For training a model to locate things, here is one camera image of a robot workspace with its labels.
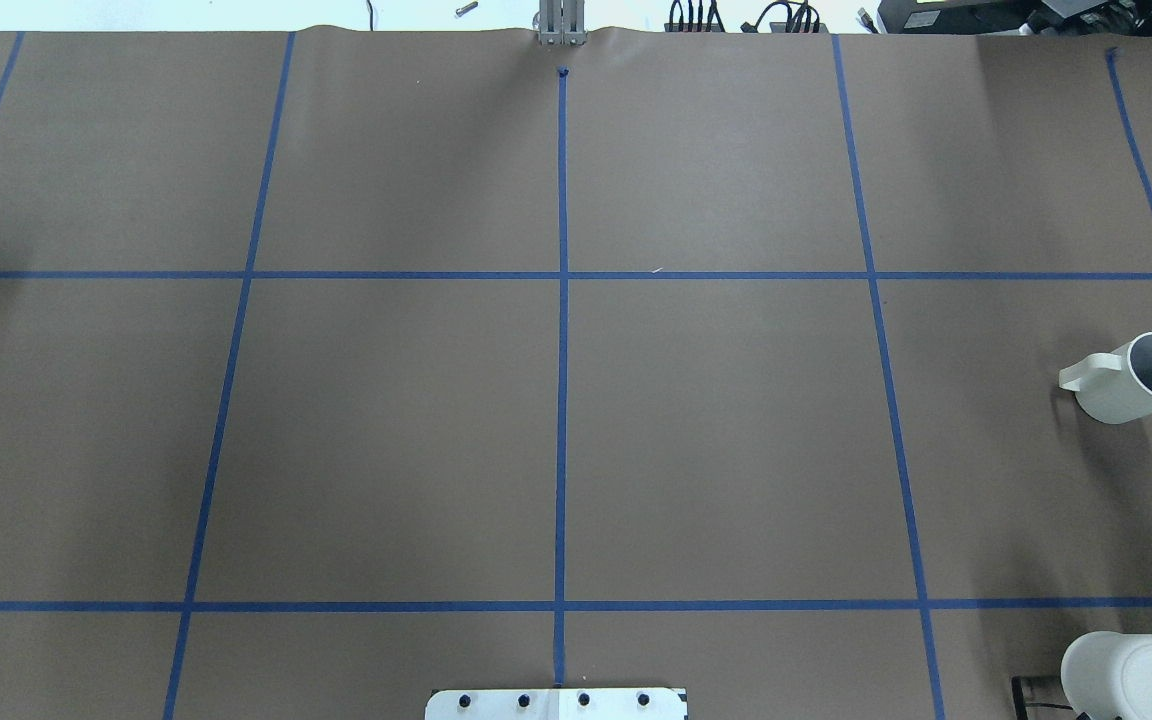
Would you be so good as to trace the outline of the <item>white ceramic mug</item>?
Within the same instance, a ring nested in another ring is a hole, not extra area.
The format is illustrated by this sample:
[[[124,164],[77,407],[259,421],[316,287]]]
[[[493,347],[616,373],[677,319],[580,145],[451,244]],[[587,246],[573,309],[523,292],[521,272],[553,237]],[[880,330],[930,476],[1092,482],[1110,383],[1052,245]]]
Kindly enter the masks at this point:
[[[1146,418],[1152,415],[1152,332],[1061,369],[1058,386],[1073,392],[1084,414],[1102,424]]]

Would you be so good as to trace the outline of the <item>white cup on rack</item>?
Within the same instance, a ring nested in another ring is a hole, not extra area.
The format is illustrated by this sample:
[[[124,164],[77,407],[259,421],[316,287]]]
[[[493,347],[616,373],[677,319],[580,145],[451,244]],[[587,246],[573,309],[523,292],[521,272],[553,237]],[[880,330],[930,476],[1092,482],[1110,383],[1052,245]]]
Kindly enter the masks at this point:
[[[1152,719],[1152,634],[1087,632],[1066,647],[1060,682],[1089,719]]]

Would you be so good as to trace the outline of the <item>black power strip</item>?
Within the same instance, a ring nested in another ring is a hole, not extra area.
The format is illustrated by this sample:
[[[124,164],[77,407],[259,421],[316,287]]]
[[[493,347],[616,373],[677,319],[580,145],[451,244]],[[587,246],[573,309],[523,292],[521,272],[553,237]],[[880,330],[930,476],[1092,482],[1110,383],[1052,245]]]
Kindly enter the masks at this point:
[[[664,23],[666,33],[723,33],[723,18],[717,1],[673,0]]]
[[[783,22],[770,20],[773,10],[783,9]],[[818,35],[827,31],[826,23],[820,18],[817,6],[810,1],[770,1],[758,15],[758,18],[742,23],[742,32],[758,33],[763,24],[767,24],[773,35]]]

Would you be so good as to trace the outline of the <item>aluminium frame post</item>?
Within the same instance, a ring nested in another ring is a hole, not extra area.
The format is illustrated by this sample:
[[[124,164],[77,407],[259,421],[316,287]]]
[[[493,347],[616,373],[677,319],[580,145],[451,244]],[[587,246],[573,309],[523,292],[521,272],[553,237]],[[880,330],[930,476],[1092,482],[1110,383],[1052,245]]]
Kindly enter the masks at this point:
[[[588,41],[584,0],[540,0],[535,32],[543,47],[576,47]]]

